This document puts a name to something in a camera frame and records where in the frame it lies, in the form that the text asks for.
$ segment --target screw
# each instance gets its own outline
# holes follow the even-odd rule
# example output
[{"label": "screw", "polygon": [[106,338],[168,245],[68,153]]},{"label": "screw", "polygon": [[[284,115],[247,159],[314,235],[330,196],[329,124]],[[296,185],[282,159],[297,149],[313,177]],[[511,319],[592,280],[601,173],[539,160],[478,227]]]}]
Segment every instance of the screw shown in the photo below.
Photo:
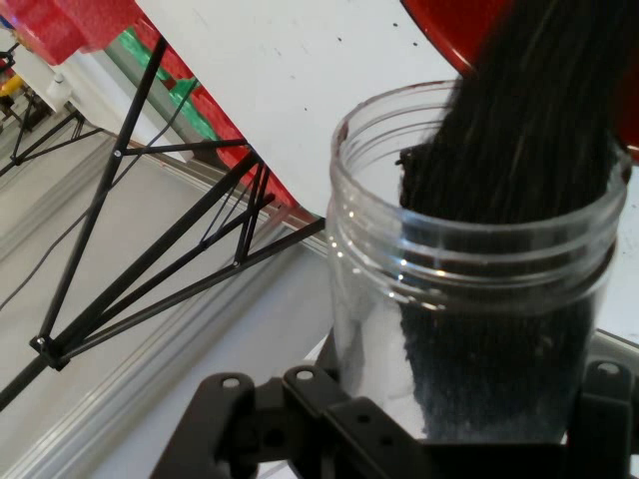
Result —
[{"label": "screw", "polygon": [[240,380],[236,377],[228,377],[224,381],[222,381],[222,387],[226,387],[227,389],[238,387],[239,385]]},{"label": "screw", "polygon": [[315,376],[313,372],[306,369],[298,371],[298,374],[296,374],[296,378],[300,381],[308,381],[309,379],[313,379],[313,376]]},{"label": "screw", "polygon": [[619,366],[611,362],[602,362],[601,364],[597,366],[597,369],[599,369],[600,371],[610,376],[617,375],[620,372]]}]

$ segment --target clear plastic jar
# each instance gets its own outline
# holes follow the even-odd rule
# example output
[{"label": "clear plastic jar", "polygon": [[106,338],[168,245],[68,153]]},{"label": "clear plastic jar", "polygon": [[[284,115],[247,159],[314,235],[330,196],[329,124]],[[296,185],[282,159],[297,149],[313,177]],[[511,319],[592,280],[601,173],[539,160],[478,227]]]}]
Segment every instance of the clear plastic jar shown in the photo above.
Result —
[{"label": "clear plastic jar", "polygon": [[515,226],[398,205],[403,149],[438,128],[450,82],[351,112],[327,214],[340,382],[416,438],[555,442],[570,419],[615,247],[629,160],[589,207]]}]

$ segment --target red fabric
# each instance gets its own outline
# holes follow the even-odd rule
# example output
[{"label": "red fabric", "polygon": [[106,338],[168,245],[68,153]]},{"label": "red fabric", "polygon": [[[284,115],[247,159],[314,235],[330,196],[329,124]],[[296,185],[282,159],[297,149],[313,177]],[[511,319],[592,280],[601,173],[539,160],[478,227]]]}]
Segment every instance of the red fabric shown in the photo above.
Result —
[{"label": "red fabric", "polygon": [[[494,21],[511,0],[403,0],[432,44],[460,73],[466,72]],[[620,94],[619,137],[639,162],[639,59]]]},{"label": "red fabric", "polygon": [[[153,51],[158,40],[160,40],[160,33],[153,23],[151,23],[151,20],[143,15],[136,21],[133,28],[136,31],[136,35],[140,42],[149,50]],[[167,51],[164,54],[162,67],[176,80],[194,77],[193,72],[189,69],[189,67],[187,67],[171,46],[167,48]]]},{"label": "red fabric", "polygon": [[54,0],[54,2],[84,36],[84,51],[106,48],[118,35],[144,15],[134,0]]},{"label": "red fabric", "polygon": [[29,48],[58,65],[78,49],[107,47],[142,11],[134,0],[0,0],[0,14]]},{"label": "red fabric", "polygon": [[[209,121],[211,127],[213,127],[222,140],[232,140],[243,137],[240,130],[238,130],[204,87],[198,87],[193,92],[191,98],[193,105],[200,114]],[[245,147],[222,148],[218,150],[218,156],[226,166],[232,168],[241,161],[248,152],[248,149]],[[257,167],[252,168],[249,173],[243,177],[242,183],[248,185],[255,177],[256,171]],[[282,182],[280,182],[273,173],[271,173],[269,182],[267,183],[267,193],[273,193],[279,202],[288,207],[296,207],[298,205],[298,202],[296,202],[284,185],[282,185]]]}]

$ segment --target green object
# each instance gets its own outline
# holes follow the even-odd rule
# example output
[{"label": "green object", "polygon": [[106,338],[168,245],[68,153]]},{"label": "green object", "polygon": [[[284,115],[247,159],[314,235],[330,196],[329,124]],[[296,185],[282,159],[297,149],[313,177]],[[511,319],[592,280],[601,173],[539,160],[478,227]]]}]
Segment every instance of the green object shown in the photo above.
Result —
[{"label": "green object", "polygon": [[[191,80],[180,80],[177,85],[169,92],[169,96],[173,103],[180,105],[184,97],[189,93],[191,87],[193,86],[193,82],[197,82],[196,79]],[[202,135],[204,138],[208,138],[210,140],[219,140],[220,137],[216,134],[215,130],[211,127],[206,118],[204,118],[200,112],[193,106],[193,102],[191,99],[187,100],[182,107],[182,114],[187,117],[189,123],[195,128],[196,132]]]},{"label": "green object", "polygon": [[[138,40],[138,36],[136,35],[133,27],[126,29],[118,36],[118,40],[122,44],[122,46],[138,61],[142,68],[146,68],[149,63],[149,59],[151,58],[151,51],[145,47],[140,40]],[[163,82],[171,79],[171,75],[162,67],[158,69],[158,73],[156,74]]]}]

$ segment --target bolt hole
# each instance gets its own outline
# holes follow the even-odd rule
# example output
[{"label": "bolt hole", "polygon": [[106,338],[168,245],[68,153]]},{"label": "bolt hole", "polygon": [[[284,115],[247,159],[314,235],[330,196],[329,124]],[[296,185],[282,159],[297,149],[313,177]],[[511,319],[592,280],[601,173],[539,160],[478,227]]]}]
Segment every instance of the bolt hole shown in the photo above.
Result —
[{"label": "bolt hole", "polygon": [[271,429],[264,435],[264,445],[267,447],[282,447],[284,445],[284,432],[280,429]]},{"label": "bolt hole", "polygon": [[313,372],[308,371],[306,369],[298,371],[298,374],[296,374],[296,378],[299,379],[300,381],[308,381],[310,379],[313,379],[313,376],[314,376]]},{"label": "bolt hole", "polygon": [[602,362],[597,366],[597,369],[599,369],[601,372],[605,372],[610,376],[616,376],[620,372],[619,366],[611,362]]},{"label": "bolt hole", "polygon": [[240,380],[236,377],[227,377],[224,381],[222,381],[222,387],[226,387],[227,389],[233,389],[234,387],[238,387],[240,385]]}]

